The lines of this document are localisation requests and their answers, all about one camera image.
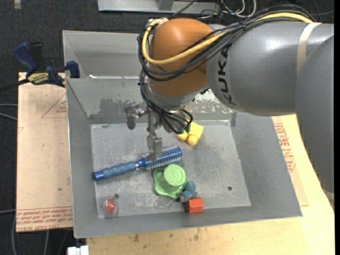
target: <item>black carpet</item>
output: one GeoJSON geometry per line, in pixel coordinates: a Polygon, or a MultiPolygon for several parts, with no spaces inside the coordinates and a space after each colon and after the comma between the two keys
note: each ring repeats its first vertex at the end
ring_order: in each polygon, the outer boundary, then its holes
{"type": "MultiPolygon", "coordinates": [[[[25,71],[13,56],[17,44],[42,41],[47,63],[63,64],[62,30],[142,32],[149,18],[159,14],[99,13],[98,0],[21,0],[21,9],[14,9],[14,0],[0,0],[0,87],[17,80],[25,71]]],[[[260,9],[272,0],[257,0],[260,9]]],[[[324,13],[334,8],[335,0],[295,1],[310,13],[324,13]]],[[[334,13],[315,16],[317,20],[334,22],[334,13]]],[[[0,104],[17,103],[18,90],[0,92],[0,104]]],[[[0,113],[16,117],[16,108],[0,107],[0,113]]],[[[15,208],[16,189],[16,121],[0,116],[0,211],[15,208]]],[[[0,214],[0,254],[13,254],[11,231],[14,215],[0,214]]],[[[18,254],[43,254],[46,232],[20,233],[14,236],[18,254]]],[[[47,254],[57,254],[61,243],[76,245],[72,232],[50,232],[47,254]]]]}

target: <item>yellow cable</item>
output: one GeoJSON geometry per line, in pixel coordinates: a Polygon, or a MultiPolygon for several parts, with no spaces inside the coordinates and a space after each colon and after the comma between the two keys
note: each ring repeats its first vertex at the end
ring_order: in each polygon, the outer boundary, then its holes
{"type": "MultiPolygon", "coordinates": [[[[270,15],[267,15],[265,17],[262,17],[260,18],[259,20],[257,21],[260,21],[260,20],[265,20],[265,19],[269,19],[269,18],[280,18],[280,17],[288,17],[288,18],[293,18],[293,19],[296,19],[298,21],[301,21],[301,22],[305,22],[305,23],[312,23],[313,21],[309,20],[308,18],[304,17],[304,16],[301,16],[299,14],[296,14],[296,13],[290,13],[290,12],[287,12],[287,13],[273,13],[273,14],[270,14],[270,15]]],[[[172,63],[172,62],[176,62],[188,55],[191,55],[192,53],[196,52],[197,50],[201,49],[201,48],[205,48],[207,46],[209,46],[210,44],[212,44],[214,41],[216,41],[218,38],[220,38],[222,35],[224,35],[225,33],[227,33],[227,31],[217,35],[217,36],[214,36],[210,39],[207,39],[205,40],[204,42],[176,55],[176,56],[173,56],[171,58],[167,58],[167,59],[163,59],[161,61],[157,61],[157,60],[154,60],[152,58],[150,58],[148,52],[147,52],[147,40],[148,40],[148,37],[149,37],[149,34],[150,34],[150,30],[156,26],[157,24],[160,24],[160,23],[163,23],[164,21],[167,21],[166,18],[163,18],[163,19],[157,19],[155,21],[152,21],[149,26],[147,27],[145,33],[144,33],[144,36],[143,36],[143,39],[142,39],[142,52],[143,52],[143,56],[144,58],[149,62],[149,63],[152,63],[152,64],[155,64],[155,65],[163,65],[163,64],[168,64],[168,63],[172,63]]]]}
{"type": "Polygon", "coordinates": [[[273,13],[273,14],[262,17],[258,21],[269,19],[269,18],[279,18],[279,17],[289,17],[289,18],[293,18],[293,19],[296,19],[298,21],[305,22],[305,23],[312,23],[313,22],[312,20],[309,20],[308,18],[306,18],[302,15],[299,15],[299,14],[296,14],[296,13],[290,13],[290,12],[273,13]]]}

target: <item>yellow label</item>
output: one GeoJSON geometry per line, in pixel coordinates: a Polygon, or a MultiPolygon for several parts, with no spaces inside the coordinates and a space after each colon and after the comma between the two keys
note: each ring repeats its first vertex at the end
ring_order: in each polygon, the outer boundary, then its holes
{"type": "Polygon", "coordinates": [[[48,80],[49,74],[46,72],[37,72],[30,75],[27,79],[34,83],[41,83],[48,80]]]}

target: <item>yellow toy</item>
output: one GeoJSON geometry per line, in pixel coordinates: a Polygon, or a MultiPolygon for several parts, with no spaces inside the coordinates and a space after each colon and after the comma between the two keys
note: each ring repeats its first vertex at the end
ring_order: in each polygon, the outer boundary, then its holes
{"type": "Polygon", "coordinates": [[[203,126],[191,123],[190,132],[183,132],[183,134],[178,134],[177,138],[181,141],[186,141],[187,144],[194,146],[197,144],[198,140],[201,138],[203,132],[203,126]]]}

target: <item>green toy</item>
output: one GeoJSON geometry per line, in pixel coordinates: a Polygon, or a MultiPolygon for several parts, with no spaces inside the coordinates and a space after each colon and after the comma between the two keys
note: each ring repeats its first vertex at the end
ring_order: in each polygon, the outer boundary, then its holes
{"type": "Polygon", "coordinates": [[[172,199],[180,197],[188,179],[184,169],[176,164],[169,164],[165,168],[154,171],[155,193],[160,196],[168,196],[172,199]]]}

